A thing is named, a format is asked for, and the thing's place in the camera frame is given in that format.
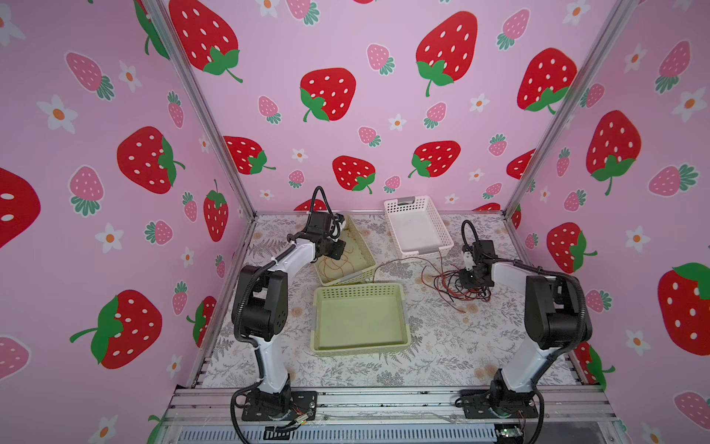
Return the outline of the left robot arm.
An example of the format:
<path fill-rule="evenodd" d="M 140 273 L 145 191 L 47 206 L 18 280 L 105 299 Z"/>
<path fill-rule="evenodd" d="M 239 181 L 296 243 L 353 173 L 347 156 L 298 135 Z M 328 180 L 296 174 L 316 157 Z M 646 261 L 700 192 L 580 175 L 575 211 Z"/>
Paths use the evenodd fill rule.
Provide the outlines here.
<path fill-rule="evenodd" d="M 332 210 L 324 188 L 317 186 L 305 226 L 288 235 L 286 250 L 263 266 L 240 270 L 231 315 L 234 336 L 253 347 L 259 377 L 251 390 L 271 403 L 290 401 L 290 376 L 278 344 L 288 320 L 288 283 L 322 257 L 342 257 L 345 227 L 345 216 Z"/>

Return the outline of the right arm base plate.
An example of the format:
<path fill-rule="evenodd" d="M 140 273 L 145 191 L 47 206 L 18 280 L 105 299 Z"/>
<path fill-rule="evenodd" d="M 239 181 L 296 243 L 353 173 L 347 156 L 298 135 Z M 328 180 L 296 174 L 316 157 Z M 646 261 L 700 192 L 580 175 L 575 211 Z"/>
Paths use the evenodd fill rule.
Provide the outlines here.
<path fill-rule="evenodd" d="M 505 398 L 491 390 L 462 390 L 454 401 L 467 419 L 536 419 L 539 412 L 533 402 L 534 394 L 513 394 Z"/>

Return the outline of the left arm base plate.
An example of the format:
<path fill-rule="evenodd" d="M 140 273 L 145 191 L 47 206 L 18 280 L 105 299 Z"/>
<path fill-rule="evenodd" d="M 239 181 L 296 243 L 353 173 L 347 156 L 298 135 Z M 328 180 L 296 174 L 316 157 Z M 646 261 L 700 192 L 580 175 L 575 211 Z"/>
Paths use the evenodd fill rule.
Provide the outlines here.
<path fill-rule="evenodd" d="M 245 422 L 294 421 L 301 416 L 314 420 L 318 392 L 296 390 L 285 394 L 273 394 L 260 390 L 251 391 L 241 410 Z"/>

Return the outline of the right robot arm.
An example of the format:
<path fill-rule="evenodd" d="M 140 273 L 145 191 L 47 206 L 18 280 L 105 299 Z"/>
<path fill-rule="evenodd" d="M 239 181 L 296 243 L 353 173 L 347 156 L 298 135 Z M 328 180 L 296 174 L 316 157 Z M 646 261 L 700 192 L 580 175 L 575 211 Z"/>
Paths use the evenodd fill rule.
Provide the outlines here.
<path fill-rule="evenodd" d="M 593 333 L 580 281 L 497 256 L 494 243 L 482 240 L 470 220 L 461 224 L 461 236 L 462 251 L 473 257 L 464 280 L 476 290 L 499 285 L 523 295 L 527 337 L 508 364 L 497 370 L 487 390 L 464 390 L 455 405 L 468 419 L 539 416 L 542 412 L 532 405 L 539 380 L 560 356 Z"/>

